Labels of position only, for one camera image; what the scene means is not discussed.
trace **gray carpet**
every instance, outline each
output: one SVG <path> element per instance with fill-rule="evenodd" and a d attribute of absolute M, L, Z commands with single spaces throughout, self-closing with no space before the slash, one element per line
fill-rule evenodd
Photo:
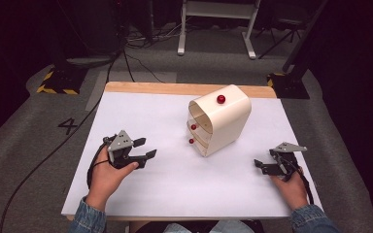
<path fill-rule="evenodd" d="M 240 32 L 218 29 L 194 31 L 186 36 L 186 54 L 177 55 L 178 38 L 148 49 L 127 49 L 167 82 L 266 85 L 265 76 L 280 72 L 294 43 L 284 42 L 261 60 L 249 60 Z M 255 51 L 272 45 L 269 33 L 252 38 Z M 128 58 L 134 79 L 156 82 L 138 61 Z M 51 66 L 31 77 L 29 99 L 0 129 L 0 218 L 5 204 L 23 178 L 67 136 L 57 125 L 68 118 L 80 123 L 102 91 L 107 66 L 88 71 L 80 95 L 36 93 Z M 111 79 L 127 79 L 122 57 Z M 373 212 L 364 186 L 345 145 L 330 119 L 320 86 L 311 73 L 303 82 L 310 100 L 283 100 L 289 122 L 304 152 L 322 205 L 343 232 L 373 232 Z M 69 221 L 60 214 L 85 146 L 95 114 L 45 162 L 15 196 L 5 219 L 4 232 L 65 232 Z M 288 219 L 263 220 L 266 232 L 291 232 Z M 124 232 L 127 222 L 109 222 L 111 232 Z"/>

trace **person's right hand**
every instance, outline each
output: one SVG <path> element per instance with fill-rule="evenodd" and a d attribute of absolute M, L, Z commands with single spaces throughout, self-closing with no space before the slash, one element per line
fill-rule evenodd
<path fill-rule="evenodd" d="M 270 176 L 272 182 L 278 187 L 281 195 L 286 200 L 292 210 L 299 209 L 308 205 L 307 191 L 304 182 L 297 172 L 286 183 L 276 176 Z"/>

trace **person's left hand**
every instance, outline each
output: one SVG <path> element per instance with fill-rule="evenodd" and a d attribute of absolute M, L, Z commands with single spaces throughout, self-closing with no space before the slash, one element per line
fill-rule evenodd
<path fill-rule="evenodd" d="M 108 160 L 108 152 L 107 148 L 104 147 L 99 152 L 95 164 L 106 160 Z M 86 203 L 99 211 L 105 212 L 108 198 L 118 189 L 122 180 L 138 165 L 137 162 L 133 162 L 121 169 L 114 168 L 109 162 L 96 165 L 92 171 L 92 183 L 85 200 Z"/>

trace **red ball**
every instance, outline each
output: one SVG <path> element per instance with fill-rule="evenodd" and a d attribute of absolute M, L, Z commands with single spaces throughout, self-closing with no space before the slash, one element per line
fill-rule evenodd
<path fill-rule="evenodd" d="M 225 96 L 223 96 L 223 95 L 219 95 L 218 97 L 217 97 L 217 102 L 219 103 L 219 104 L 223 104 L 223 103 L 225 103 Z"/>

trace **white metal frame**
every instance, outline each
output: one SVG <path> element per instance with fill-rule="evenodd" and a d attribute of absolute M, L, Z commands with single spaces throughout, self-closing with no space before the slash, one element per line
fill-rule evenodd
<path fill-rule="evenodd" d="M 260 0 L 254 4 L 232 4 L 215 2 L 195 2 L 184 0 L 180 42 L 178 44 L 178 55 L 184 55 L 186 51 L 186 21 L 187 16 L 196 17 L 230 17 L 249 19 L 247 32 L 242 32 L 245 46 L 250 59 L 255 59 L 255 52 L 250 37 L 253 31 L 256 14 Z"/>

